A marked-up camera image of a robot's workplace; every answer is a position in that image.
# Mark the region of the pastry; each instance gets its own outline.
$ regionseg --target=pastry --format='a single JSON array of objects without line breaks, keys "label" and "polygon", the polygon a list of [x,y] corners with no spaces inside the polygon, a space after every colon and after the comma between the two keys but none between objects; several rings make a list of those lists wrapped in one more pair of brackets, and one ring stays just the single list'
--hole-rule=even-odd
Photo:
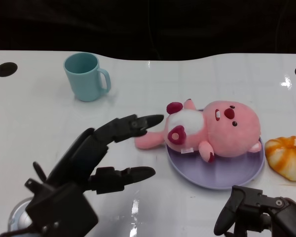
[{"label": "pastry", "polygon": [[288,180],[296,181],[296,136],[267,141],[265,156],[273,170]]}]

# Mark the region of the purple plate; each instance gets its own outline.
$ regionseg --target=purple plate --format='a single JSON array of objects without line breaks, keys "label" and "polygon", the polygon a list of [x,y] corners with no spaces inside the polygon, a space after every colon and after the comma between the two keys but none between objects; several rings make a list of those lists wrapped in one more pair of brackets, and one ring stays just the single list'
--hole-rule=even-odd
[{"label": "purple plate", "polygon": [[247,152],[234,158],[215,155],[213,163],[205,162],[199,152],[181,154],[167,146],[170,162],[187,180],[208,189],[226,190],[243,186],[261,172],[264,165],[264,145],[257,153]]}]

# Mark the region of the tag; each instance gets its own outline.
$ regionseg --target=tag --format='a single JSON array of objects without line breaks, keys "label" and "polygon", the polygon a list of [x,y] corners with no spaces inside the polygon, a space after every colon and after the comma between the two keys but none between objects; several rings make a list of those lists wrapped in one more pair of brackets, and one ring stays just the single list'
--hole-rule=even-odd
[{"label": "tag", "polygon": [[192,152],[194,152],[193,147],[191,147],[191,148],[181,149],[181,154],[192,153]]}]

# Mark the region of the robotic hand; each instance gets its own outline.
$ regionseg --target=robotic hand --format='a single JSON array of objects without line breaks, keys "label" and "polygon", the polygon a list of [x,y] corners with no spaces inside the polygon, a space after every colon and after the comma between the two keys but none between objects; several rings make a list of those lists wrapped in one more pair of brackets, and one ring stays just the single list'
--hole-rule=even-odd
[{"label": "robotic hand", "polygon": [[[233,186],[231,196],[217,219],[214,234],[247,237],[247,231],[268,229],[273,237],[296,237],[296,203],[289,198],[267,197],[262,192]],[[234,223],[234,233],[227,232]]]},{"label": "robotic hand", "polygon": [[123,191],[124,186],[145,180],[155,174],[151,167],[97,168],[111,142],[142,136],[146,129],[159,124],[163,115],[137,118],[131,115],[114,119],[97,130],[85,130],[72,144],[48,177],[34,162],[42,184],[29,179],[25,186],[34,193],[26,207],[32,223],[24,229],[3,233],[0,237],[38,233],[43,237],[83,237],[97,223],[98,217],[84,197],[87,190],[97,194]]}]

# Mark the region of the table surface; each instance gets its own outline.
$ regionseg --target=table surface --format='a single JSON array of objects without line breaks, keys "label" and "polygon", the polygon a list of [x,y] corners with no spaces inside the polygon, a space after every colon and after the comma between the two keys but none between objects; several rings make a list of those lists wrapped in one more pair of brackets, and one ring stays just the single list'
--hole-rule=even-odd
[{"label": "table surface", "polygon": [[[258,114],[262,139],[296,135],[296,55],[223,54],[191,61],[125,61],[98,56],[112,82],[101,99],[76,100],[63,70],[74,52],[0,51],[0,64],[14,62],[15,74],[0,78],[0,233],[13,207],[38,180],[32,162],[48,174],[75,138],[114,118],[164,114],[173,101],[239,101]],[[164,123],[152,128],[162,130]],[[215,221],[230,191],[200,188],[177,173],[164,147],[141,151],[133,139],[111,144],[100,166],[151,166],[156,175],[123,192],[86,196],[99,215],[89,237],[213,237]],[[270,197],[296,201],[296,183],[266,164],[248,184]],[[250,233],[269,237],[270,232]]]}]

